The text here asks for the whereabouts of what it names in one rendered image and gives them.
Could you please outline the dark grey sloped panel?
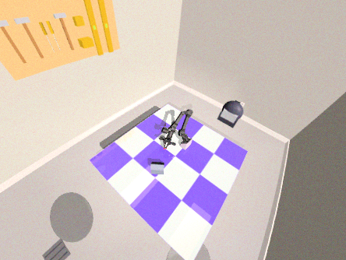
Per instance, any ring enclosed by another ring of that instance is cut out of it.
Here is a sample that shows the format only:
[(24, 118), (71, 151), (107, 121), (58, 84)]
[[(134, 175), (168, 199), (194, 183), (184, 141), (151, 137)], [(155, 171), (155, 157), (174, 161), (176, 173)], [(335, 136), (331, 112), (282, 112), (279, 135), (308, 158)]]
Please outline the dark grey sloped panel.
[(150, 173), (151, 174), (164, 174), (164, 163), (151, 163)]

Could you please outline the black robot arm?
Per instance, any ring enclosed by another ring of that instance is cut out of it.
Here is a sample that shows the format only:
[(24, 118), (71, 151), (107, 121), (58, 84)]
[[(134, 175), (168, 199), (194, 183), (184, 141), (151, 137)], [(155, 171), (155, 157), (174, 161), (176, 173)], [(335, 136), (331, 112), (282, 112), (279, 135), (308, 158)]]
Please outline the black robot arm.
[[(179, 114), (179, 116), (177, 117), (177, 119), (175, 120), (174, 123), (171, 124), (171, 126), (169, 128), (163, 127), (161, 132), (168, 134), (170, 136), (173, 136), (174, 133), (176, 133), (175, 130), (178, 126), (178, 123), (180, 122), (180, 120), (182, 119), (183, 115), (185, 114), (185, 120), (183, 122), (182, 128), (178, 130), (178, 135), (182, 137), (183, 142), (188, 142), (190, 139), (187, 136), (187, 134), (185, 133), (185, 128), (186, 125), (188, 124), (189, 118), (192, 116), (193, 111), (191, 109), (187, 110), (187, 111), (181, 111), (181, 113)], [(170, 131), (170, 130), (171, 131)], [(171, 138), (165, 138), (164, 139), (165, 142), (171, 142)]]

